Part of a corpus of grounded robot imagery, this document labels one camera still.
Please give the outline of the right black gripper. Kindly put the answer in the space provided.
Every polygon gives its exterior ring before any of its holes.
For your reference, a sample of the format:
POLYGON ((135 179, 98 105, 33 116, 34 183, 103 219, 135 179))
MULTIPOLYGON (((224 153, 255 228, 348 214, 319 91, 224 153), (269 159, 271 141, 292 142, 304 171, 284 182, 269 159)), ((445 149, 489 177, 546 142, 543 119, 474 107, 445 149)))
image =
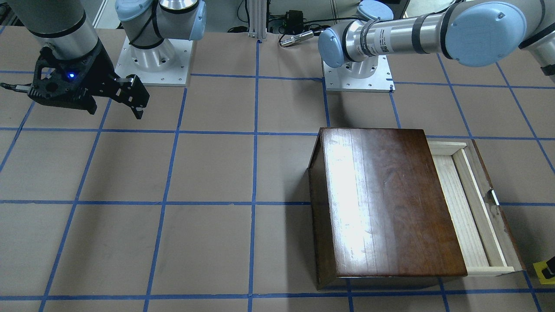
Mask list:
POLYGON ((141 120, 150 94, 140 77, 128 75, 120 78, 115 73, 113 63, 100 39, 85 56, 85 88, 88 90, 88 101, 95 102, 94 96, 113 98, 129 107, 135 118, 141 120))

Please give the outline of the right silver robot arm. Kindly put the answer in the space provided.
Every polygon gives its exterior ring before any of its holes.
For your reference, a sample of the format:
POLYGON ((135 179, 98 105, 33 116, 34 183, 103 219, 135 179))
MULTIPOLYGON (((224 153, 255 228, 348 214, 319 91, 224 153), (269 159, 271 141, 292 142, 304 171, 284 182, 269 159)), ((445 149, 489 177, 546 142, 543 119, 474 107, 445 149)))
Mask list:
POLYGON ((48 107, 95 114, 95 97, 141 119, 148 85, 184 86, 192 43, 203 38, 203 0, 8 0, 39 42, 28 84, 1 83, 48 107))

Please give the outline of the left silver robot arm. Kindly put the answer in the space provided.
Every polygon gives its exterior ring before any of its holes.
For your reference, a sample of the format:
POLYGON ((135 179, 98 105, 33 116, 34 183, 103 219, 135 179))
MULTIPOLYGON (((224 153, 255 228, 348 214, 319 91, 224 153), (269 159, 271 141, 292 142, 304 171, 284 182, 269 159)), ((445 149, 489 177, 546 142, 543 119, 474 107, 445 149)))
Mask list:
MULTIPOLYGON (((359 4, 357 16, 323 31, 318 49, 328 91, 394 91, 388 55, 437 53, 468 67, 493 65, 520 49, 554 79, 552 0, 455 0, 437 13, 390 20, 377 1, 359 4)), ((415 153, 432 163, 440 185, 440 212, 450 212, 457 258, 469 275, 521 271, 514 240, 477 146, 430 141, 415 153)))

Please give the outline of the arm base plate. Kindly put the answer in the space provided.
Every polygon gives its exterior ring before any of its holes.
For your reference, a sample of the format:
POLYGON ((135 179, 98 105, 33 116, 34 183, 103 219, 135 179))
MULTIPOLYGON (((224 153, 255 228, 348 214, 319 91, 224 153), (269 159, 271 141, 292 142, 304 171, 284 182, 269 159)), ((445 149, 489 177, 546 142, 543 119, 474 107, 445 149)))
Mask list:
POLYGON ((348 62, 338 68, 323 62, 322 67, 327 91, 391 92, 396 89, 386 56, 348 62))
POLYGON ((158 47, 139 49, 126 37, 115 73, 123 78, 135 74, 145 86, 187 87, 195 43, 165 39, 158 47))

